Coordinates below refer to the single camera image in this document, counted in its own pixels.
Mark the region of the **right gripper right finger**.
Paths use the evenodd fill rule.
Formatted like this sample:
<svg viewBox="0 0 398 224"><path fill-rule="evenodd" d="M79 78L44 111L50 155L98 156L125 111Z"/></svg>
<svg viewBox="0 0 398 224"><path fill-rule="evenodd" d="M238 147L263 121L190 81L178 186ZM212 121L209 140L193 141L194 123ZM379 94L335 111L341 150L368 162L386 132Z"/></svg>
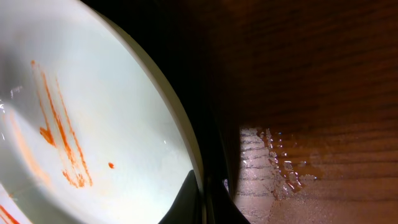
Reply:
<svg viewBox="0 0 398 224"><path fill-rule="evenodd" d="M206 215L209 224L249 224L235 206L221 181L206 181Z"/></svg>

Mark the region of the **light green plate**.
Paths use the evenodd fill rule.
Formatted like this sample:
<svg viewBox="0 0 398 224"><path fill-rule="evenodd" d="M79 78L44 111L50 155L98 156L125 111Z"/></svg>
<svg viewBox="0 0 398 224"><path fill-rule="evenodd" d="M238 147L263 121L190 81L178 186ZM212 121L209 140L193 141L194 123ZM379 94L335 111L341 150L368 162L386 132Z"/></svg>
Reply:
<svg viewBox="0 0 398 224"><path fill-rule="evenodd" d="M151 72L103 16L1 2L2 223L159 223L194 166Z"/></svg>

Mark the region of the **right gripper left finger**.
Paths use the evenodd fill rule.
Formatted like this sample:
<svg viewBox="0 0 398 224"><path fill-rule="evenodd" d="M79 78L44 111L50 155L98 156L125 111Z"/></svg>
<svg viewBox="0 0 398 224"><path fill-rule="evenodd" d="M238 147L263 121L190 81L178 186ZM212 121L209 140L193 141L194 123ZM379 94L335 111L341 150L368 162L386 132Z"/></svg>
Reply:
<svg viewBox="0 0 398 224"><path fill-rule="evenodd" d="M202 224L201 198L193 170L188 172L170 210L159 224Z"/></svg>

